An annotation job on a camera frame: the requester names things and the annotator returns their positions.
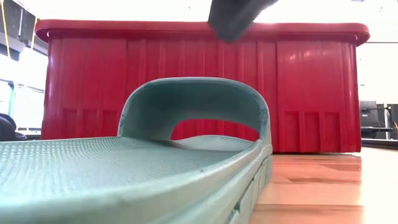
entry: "cable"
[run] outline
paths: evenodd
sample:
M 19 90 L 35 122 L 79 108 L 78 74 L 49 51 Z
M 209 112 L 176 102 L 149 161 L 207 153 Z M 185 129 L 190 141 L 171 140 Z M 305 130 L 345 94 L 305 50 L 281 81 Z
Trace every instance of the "cable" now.
M 33 25 L 32 42 L 30 43 L 30 49 L 33 49 L 33 46 L 35 45 L 35 29 L 36 29 L 36 23 L 37 23 L 37 16 L 35 16 L 35 24 Z
M 2 14 L 2 23 L 4 26 L 4 34 L 6 35 L 6 47 L 7 47 L 7 55 L 9 58 L 11 58 L 10 54 L 10 45 L 8 43 L 8 34 L 7 34 L 7 24 L 6 24 L 6 15 L 4 13 L 4 1 L 0 0 L 0 5 L 1 5 L 1 14 Z

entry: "slide sandal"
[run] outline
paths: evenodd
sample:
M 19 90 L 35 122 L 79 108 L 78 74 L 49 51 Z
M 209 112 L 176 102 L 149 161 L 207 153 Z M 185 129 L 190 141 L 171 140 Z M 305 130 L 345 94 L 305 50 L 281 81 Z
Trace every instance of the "slide sandal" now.
M 245 124 L 257 141 L 172 141 L 187 119 Z M 269 111 L 250 86 L 163 78 L 124 105 L 117 137 L 0 142 L 0 223 L 249 223 L 271 177 Z

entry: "red plastic bin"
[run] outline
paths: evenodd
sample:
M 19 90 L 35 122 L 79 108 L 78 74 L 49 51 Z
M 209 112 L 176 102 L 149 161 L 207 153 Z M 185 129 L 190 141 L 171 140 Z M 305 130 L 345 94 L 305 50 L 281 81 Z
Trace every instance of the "red plastic bin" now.
M 39 21 L 49 43 L 42 139 L 115 136 L 123 104 L 163 77 L 211 76 L 257 89 L 271 114 L 274 152 L 361 150 L 356 46 L 363 24 L 253 24 L 238 42 L 205 22 Z M 174 139 L 225 134 L 240 124 L 190 120 Z

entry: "wooden surface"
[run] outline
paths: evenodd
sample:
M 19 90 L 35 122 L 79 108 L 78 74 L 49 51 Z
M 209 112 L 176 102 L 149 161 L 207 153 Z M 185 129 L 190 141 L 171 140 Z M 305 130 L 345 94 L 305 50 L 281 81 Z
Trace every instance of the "wooden surface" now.
M 398 223 L 398 151 L 274 155 L 250 224 Z

